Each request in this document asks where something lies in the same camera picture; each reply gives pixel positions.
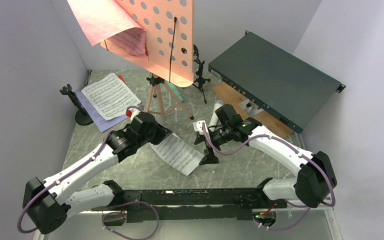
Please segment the white handheld microphone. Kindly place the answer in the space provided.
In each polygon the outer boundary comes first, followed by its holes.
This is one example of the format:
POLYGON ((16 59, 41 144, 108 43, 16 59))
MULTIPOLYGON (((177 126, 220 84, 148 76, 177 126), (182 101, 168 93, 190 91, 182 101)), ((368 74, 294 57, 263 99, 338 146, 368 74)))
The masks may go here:
POLYGON ((217 100, 214 103, 212 116, 211 116, 211 119, 210 119, 209 124, 208 124, 208 129, 210 131, 214 131, 216 126, 218 125, 219 117, 216 114, 216 110, 219 109, 220 107, 222 107, 223 105, 224 105, 224 102, 222 100, 217 100))

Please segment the white sheet music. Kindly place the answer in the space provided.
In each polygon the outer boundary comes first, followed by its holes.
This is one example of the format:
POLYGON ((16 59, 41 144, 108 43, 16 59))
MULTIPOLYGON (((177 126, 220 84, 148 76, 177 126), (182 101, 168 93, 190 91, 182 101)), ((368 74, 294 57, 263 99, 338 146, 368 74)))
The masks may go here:
POLYGON ((129 106, 142 102, 115 73, 86 86, 81 92, 106 121, 124 115, 129 106))
POLYGON ((189 176, 204 157, 201 152, 180 139, 175 133, 167 136, 158 145, 150 143, 150 147, 166 164, 185 176, 189 176))

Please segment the purple sheet paper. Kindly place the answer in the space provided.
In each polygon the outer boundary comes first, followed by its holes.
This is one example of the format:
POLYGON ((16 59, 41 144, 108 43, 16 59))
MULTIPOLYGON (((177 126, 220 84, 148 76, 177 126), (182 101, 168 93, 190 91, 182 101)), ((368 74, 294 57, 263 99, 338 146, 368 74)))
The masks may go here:
POLYGON ((128 118, 126 115, 122 115, 111 120, 105 120, 81 91, 77 91, 75 94, 101 133, 109 130, 128 118))

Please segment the green condenser microphone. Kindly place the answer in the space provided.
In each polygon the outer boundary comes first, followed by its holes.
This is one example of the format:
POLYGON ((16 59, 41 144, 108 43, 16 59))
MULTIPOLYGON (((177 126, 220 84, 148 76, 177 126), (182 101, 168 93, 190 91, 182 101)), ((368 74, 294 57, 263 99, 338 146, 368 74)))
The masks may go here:
POLYGON ((178 89, 178 87, 176 85, 174 85, 173 83, 171 82, 168 82, 167 83, 168 86, 172 89, 172 91, 174 92, 174 94, 179 98, 179 100, 181 102, 184 102, 184 97, 183 95, 181 94, 180 90, 178 89))

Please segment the black tripod mic stand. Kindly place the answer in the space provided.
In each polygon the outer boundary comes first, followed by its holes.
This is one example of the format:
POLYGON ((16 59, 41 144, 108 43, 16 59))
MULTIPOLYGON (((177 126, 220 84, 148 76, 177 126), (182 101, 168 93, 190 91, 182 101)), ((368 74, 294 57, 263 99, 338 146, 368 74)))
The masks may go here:
POLYGON ((199 56, 200 56, 199 49, 198 49, 198 47, 195 44, 193 45, 193 56, 194 56, 194 60, 193 61, 195 63, 197 63, 198 69, 195 72, 197 78, 193 81, 192 85, 195 88, 197 88, 202 93, 203 101, 204 101, 205 104, 207 104, 207 99, 206 99, 205 91, 204 91, 204 84, 206 82, 210 82, 211 80, 209 78, 204 78, 203 77, 203 70, 204 70, 205 61, 204 60, 201 61, 199 59, 199 56))

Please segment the black round-base mic stand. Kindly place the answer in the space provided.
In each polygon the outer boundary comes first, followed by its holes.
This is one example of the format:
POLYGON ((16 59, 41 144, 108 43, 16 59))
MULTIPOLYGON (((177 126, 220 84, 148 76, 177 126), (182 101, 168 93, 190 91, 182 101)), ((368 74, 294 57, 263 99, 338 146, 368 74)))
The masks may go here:
POLYGON ((70 84, 67 84, 66 86, 63 86, 59 92, 64 95, 68 96, 73 105, 77 108, 77 111, 75 113, 74 119, 75 122, 80 126, 88 126, 93 123, 92 118, 89 116, 87 111, 82 106, 80 100, 76 96, 76 94, 73 92, 72 86, 70 84))

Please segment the pink music stand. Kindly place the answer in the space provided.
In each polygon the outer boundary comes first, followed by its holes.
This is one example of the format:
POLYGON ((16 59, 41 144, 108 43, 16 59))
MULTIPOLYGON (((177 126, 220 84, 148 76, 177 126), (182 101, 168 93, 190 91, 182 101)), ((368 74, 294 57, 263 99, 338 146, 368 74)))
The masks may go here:
POLYGON ((181 107, 193 120, 193 114, 175 95, 168 83, 188 87, 194 82, 194 2, 192 0, 118 0, 117 4, 145 31, 147 58, 129 54, 113 40, 103 48, 149 71, 146 112, 153 99, 158 112, 166 116, 181 107))

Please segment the pink sheet music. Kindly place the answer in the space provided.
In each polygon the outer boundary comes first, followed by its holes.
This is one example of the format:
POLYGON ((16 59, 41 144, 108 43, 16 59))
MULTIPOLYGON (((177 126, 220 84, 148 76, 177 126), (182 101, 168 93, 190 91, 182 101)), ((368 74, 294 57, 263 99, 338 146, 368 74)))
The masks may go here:
POLYGON ((114 0, 69 0, 91 45, 109 40, 129 55, 146 57, 146 31, 114 0))

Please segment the red sheet music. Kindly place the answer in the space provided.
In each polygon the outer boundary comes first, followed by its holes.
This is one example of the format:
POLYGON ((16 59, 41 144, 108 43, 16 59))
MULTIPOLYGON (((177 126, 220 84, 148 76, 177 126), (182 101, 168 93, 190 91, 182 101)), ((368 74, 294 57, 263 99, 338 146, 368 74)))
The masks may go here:
POLYGON ((125 80, 123 79, 123 77, 121 75, 118 75, 118 78, 124 83, 125 80))

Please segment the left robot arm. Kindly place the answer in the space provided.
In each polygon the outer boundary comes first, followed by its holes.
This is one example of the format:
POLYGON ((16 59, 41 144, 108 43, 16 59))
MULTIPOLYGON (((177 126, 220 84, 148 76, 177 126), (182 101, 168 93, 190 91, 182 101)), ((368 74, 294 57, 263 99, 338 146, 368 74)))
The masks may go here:
POLYGON ((17 230, 24 234, 39 230, 45 235, 83 211, 98 207, 119 209, 124 203, 124 191, 113 180, 87 190, 79 188, 135 155, 144 145, 158 145, 171 134, 152 114, 139 112, 124 128, 110 131, 92 152, 68 168, 44 180, 32 178, 25 185, 17 230))

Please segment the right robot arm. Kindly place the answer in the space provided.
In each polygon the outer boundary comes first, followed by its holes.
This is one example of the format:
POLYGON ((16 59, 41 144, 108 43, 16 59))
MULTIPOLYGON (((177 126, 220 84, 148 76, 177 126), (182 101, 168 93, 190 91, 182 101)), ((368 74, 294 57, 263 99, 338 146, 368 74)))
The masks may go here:
POLYGON ((218 164, 220 161, 214 153, 231 156, 248 146, 269 155, 294 175, 293 178, 264 180, 255 194, 260 207, 267 208, 278 200, 298 200, 303 208, 336 205, 334 188, 338 182, 326 153, 313 153, 295 146, 252 117, 242 119, 230 104, 217 108, 212 119, 215 123, 210 125, 204 120, 193 123, 197 133, 195 143, 206 145, 201 165, 218 164))

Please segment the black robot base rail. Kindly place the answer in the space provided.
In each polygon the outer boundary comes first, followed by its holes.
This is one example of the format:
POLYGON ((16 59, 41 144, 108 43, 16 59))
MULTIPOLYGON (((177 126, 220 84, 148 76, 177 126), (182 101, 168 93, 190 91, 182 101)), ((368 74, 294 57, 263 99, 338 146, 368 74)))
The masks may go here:
POLYGON ((94 207, 95 211, 125 210, 128 223, 155 220, 224 219, 251 221, 254 214, 284 209, 284 200, 270 200, 260 187, 124 190, 109 206, 94 207))

